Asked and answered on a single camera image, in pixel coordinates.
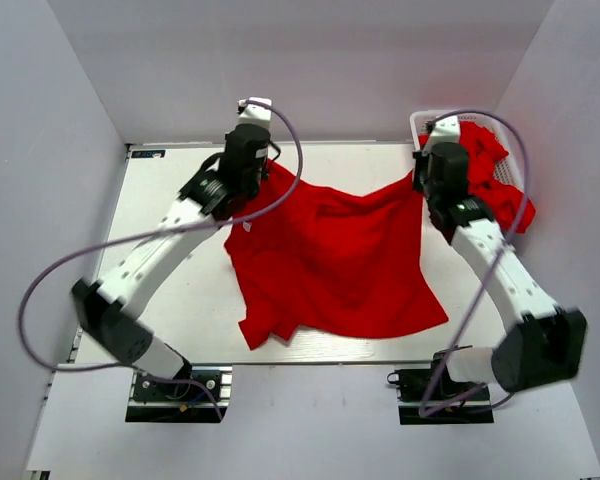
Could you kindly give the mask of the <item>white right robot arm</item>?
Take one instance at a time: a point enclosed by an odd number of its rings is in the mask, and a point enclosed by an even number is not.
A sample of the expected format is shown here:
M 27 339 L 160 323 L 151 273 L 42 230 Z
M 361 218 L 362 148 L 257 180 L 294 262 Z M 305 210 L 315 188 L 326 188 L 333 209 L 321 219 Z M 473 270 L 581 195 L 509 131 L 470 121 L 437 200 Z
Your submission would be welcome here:
M 574 379 L 587 321 L 564 309 L 527 272 L 486 203 L 470 194 L 469 155 L 453 142 L 414 153 L 413 188 L 423 194 L 433 226 L 471 267 L 502 320 L 495 347 L 456 340 L 434 361 L 430 385 L 452 399 L 468 384 L 497 384 L 508 393 Z

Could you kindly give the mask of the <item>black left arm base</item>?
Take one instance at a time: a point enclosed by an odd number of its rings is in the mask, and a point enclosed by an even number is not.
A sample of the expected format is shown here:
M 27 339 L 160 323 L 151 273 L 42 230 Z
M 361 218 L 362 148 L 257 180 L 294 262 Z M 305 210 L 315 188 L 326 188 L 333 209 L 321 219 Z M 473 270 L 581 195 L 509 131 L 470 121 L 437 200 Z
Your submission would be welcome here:
M 194 367 L 191 377 L 209 390 L 221 415 L 226 413 L 231 395 L 231 366 Z M 166 385 L 135 374 L 131 384 L 125 422 L 160 424 L 218 424 L 213 403 L 194 385 Z

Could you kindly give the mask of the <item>red t shirt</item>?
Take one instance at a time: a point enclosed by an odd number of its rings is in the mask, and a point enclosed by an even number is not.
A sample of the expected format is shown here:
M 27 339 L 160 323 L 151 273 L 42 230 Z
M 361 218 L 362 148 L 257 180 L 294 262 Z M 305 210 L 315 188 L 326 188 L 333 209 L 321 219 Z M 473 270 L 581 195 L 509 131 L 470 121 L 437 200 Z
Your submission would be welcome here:
M 300 182 L 276 209 L 234 225 L 224 247 L 248 347 L 299 328 L 385 339 L 446 323 L 420 268 L 422 210 L 410 175 L 364 196 Z

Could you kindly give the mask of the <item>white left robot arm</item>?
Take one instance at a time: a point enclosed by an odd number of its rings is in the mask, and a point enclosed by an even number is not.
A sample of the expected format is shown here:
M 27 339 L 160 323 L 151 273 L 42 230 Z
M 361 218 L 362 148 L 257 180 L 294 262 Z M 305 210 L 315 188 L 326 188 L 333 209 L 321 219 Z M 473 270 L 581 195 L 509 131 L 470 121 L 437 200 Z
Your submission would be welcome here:
M 139 318 L 171 273 L 217 232 L 218 221 L 258 195 L 270 145 L 267 128 L 236 126 L 226 134 L 223 151 L 207 158 L 181 187 L 159 224 L 162 235 L 141 241 L 93 283 L 79 280 L 71 289 L 84 332 L 122 365 L 157 377 L 168 398 L 189 392 L 191 364 Z

